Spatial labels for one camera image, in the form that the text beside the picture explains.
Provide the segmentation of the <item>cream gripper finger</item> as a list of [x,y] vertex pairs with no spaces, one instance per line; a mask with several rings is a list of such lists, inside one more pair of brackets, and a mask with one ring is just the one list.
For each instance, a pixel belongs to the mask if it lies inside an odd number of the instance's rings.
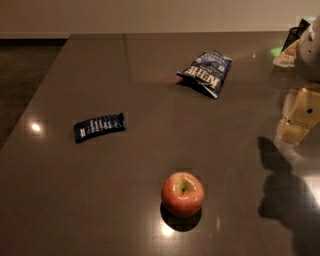
[[298,145],[320,122],[320,91],[317,88],[298,90],[294,110],[288,119],[279,121],[276,138],[291,145]]
[[295,105],[295,101],[297,99],[298,93],[299,93],[298,90],[291,89],[288,92],[287,96],[285,97],[285,101],[282,109],[282,116],[285,119],[288,119],[292,111],[294,110],[294,105]]

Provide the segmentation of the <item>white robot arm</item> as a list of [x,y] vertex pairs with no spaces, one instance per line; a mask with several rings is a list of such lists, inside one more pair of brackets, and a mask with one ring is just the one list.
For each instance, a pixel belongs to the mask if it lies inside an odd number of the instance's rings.
[[320,122],[320,17],[306,28],[292,28],[273,64],[294,68],[307,82],[287,94],[276,132],[279,141],[298,145]]

